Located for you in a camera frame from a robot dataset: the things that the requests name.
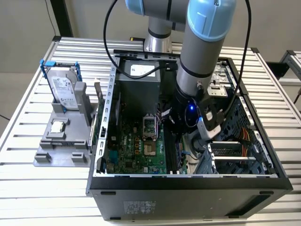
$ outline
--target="black cable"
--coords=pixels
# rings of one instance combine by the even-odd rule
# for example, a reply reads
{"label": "black cable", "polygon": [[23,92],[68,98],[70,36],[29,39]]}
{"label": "black cable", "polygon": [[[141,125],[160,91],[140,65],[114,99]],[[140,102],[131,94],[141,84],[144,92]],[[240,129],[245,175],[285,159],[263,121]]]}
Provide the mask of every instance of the black cable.
{"label": "black cable", "polygon": [[52,23],[52,20],[51,20],[50,14],[49,14],[49,9],[48,9],[47,0],[45,0],[45,3],[46,3],[46,8],[47,8],[47,13],[48,13],[48,16],[49,16],[49,20],[50,20],[50,22],[51,22],[51,25],[52,25],[53,31],[55,32],[55,27],[53,26],[53,23]]}
{"label": "black cable", "polygon": [[130,74],[126,73],[125,71],[123,71],[116,63],[115,61],[113,60],[113,58],[111,57],[110,53],[109,53],[109,50],[108,50],[108,46],[107,46],[107,35],[106,35],[106,32],[107,32],[107,25],[108,25],[108,20],[109,20],[109,16],[111,14],[111,11],[112,9],[114,8],[116,2],[118,0],[114,0],[113,3],[111,4],[108,12],[107,12],[107,15],[105,17],[105,20],[104,20],[104,25],[103,25],[103,44],[104,44],[104,48],[105,48],[105,51],[107,52],[107,55],[109,57],[109,59],[111,60],[112,64],[117,68],[117,70],[124,74],[126,77],[130,78],[130,79],[142,79],[142,78],[145,78],[146,76],[154,73],[155,71],[159,70],[159,69],[165,69],[166,67],[165,66],[159,66],[159,67],[156,67],[154,68],[153,70],[147,72],[146,74],[144,75],[141,75],[141,76],[131,76]]}
{"label": "black cable", "polygon": [[298,94],[298,95],[296,96],[296,99],[294,100],[293,104],[296,104],[296,103],[297,103],[299,97],[300,97],[300,94]]}
{"label": "black cable", "polygon": [[198,159],[194,158],[194,157],[192,156],[192,154],[185,154],[185,155],[189,155],[192,159],[198,160]]}
{"label": "black cable", "polygon": [[204,150],[201,150],[201,149],[198,149],[198,148],[196,148],[195,146],[194,146],[194,141],[196,140],[196,139],[198,139],[198,137],[200,136],[200,134],[199,133],[197,133],[197,134],[195,134],[193,137],[192,137],[192,139],[190,140],[190,146],[191,146],[191,151],[192,152],[197,152],[197,153],[203,153],[204,152]]}
{"label": "black cable", "polygon": [[229,111],[231,110],[231,108],[234,104],[235,97],[236,97],[237,91],[239,89],[239,85],[240,85],[242,77],[243,77],[243,71],[244,71],[245,60],[246,60],[246,52],[247,52],[247,49],[248,49],[248,44],[249,44],[249,39],[250,39],[251,24],[252,24],[252,12],[251,12],[251,6],[250,6],[249,0],[245,0],[245,1],[246,1],[246,7],[248,9],[248,21],[249,21],[248,22],[248,30],[247,30],[247,33],[246,33],[245,49],[244,49],[243,58],[242,58],[242,61],[241,61],[241,67],[240,67],[238,82],[236,84],[236,88],[235,88],[233,97],[230,101],[230,104],[224,112],[225,115],[227,115],[229,113]]}
{"label": "black cable", "polygon": [[9,119],[9,118],[7,118],[7,117],[3,116],[2,114],[0,114],[0,117],[2,117],[3,119],[6,119],[6,120],[8,120],[8,121],[10,121],[10,119]]}

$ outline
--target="robotic arm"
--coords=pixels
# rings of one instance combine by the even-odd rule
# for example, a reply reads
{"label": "robotic arm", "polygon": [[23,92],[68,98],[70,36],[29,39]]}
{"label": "robotic arm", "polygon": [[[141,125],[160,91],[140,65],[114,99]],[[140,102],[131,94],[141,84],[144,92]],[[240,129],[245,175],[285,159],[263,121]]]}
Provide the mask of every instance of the robotic arm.
{"label": "robotic arm", "polygon": [[197,126],[202,139],[212,139],[221,131],[224,115],[216,112],[207,88],[231,27],[236,0],[126,0],[126,4],[143,16],[181,24],[186,19],[175,96],[164,113],[164,123],[178,137]]}

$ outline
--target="metal chassis frame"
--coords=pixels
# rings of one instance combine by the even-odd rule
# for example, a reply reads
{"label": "metal chassis frame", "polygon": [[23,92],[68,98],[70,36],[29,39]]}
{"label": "metal chassis frame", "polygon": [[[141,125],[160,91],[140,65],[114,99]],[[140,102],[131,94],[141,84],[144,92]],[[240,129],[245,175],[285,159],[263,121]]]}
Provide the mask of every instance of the metal chassis frame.
{"label": "metal chassis frame", "polygon": [[[138,54],[141,54],[143,52],[136,52],[136,51],[115,51],[115,54],[120,54],[121,56],[128,55],[130,57],[136,58]],[[160,54],[163,59],[171,59],[174,60],[179,55],[177,54]],[[236,67],[232,61],[231,58],[226,57],[220,57],[220,60],[227,61],[230,65],[230,68],[232,70],[232,73],[238,79],[239,74],[236,70]],[[115,62],[119,63],[119,58],[115,57]],[[112,66],[111,73],[110,73],[110,84],[114,84],[115,81],[115,74],[116,74],[116,68]],[[113,92],[113,86],[111,87],[111,90],[109,89],[108,92]],[[268,139],[268,136],[256,114],[256,110],[253,108],[253,105],[251,104],[251,101],[248,97],[247,90],[243,84],[243,82],[240,84],[240,92],[241,95],[246,100],[246,104],[249,107],[250,113],[253,117],[253,120],[256,125],[256,129],[259,131],[264,144],[269,152],[270,158],[272,159],[274,163],[274,167],[279,173],[279,178],[244,178],[244,177],[194,177],[191,176],[190,178],[178,178],[177,175],[165,178],[165,176],[152,176],[152,177],[130,177],[128,175],[118,175],[117,177],[110,177],[110,176],[97,176],[96,172],[96,161],[92,160],[90,171],[89,171],[89,177],[88,177],[88,183],[87,183],[87,194],[92,194],[93,196],[99,196],[99,195],[116,195],[117,190],[144,190],[145,192],[150,190],[216,190],[216,189],[222,189],[222,190],[228,190],[228,189],[252,189],[257,190],[258,194],[269,194],[271,195],[270,198],[267,200],[261,202],[258,205],[255,205],[251,207],[243,216],[237,215],[238,212],[229,213],[229,218],[231,217],[248,217],[255,212],[257,212],[259,209],[262,208],[262,206],[266,206],[270,203],[272,203],[272,200],[277,200],[284,194],[288,193],[293,189],[286,173],[284,172],[280,160],[278,159],[275,151],[272,148],[272,145]],[[107,114],[110,114],[110,95],[109,101],[105,103],[104,112],[107,111]],[[101,127],[103,128],[103,123],[106,126],[105,130],[105,136],[99,138],[99,143],[97,145],[96,150],[96,156],[99,159],[100,156],[102,157],[104,155],[104,145],[105,145],[105,139],[107,136],[107,122],[103,121]],[[283,190],[281,194],[274,194],[274,191],[277,190]]]}

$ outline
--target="wire bundle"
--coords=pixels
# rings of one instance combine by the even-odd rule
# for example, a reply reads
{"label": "wire bundle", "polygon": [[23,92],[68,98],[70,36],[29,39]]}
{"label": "wire bundle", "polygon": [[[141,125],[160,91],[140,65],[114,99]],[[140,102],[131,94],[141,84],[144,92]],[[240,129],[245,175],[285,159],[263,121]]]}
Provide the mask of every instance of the wire bundle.
{"label": "wire bundle", "polygon": [[[241,128],[239,139],[240,140],[251,141],[250,140],[250,135],[244,127]],[[241,154],[241,156],[246,157],[247,154],[248,154],[248,149],[246,147],[244,147],[244,145],[242,145],[242,154]]]}

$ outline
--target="white label on case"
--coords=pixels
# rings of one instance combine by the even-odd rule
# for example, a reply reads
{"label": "white label on case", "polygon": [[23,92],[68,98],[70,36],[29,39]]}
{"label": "white label on case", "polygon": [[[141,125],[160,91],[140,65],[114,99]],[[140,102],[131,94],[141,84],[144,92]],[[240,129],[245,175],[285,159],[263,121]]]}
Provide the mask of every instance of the white label on case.
{"label": "white label on case", "polygon": [[123,206],[126,214],[152,214],[156,201],[123,201]]}
{"label": "white label on case", "polygon": [[[131,66],[131,75],[132,76],[140,76],[151,70],[155,69],[154,65],[132,65]],[[148,77],[156,77],[155,73],[148,75]]]}

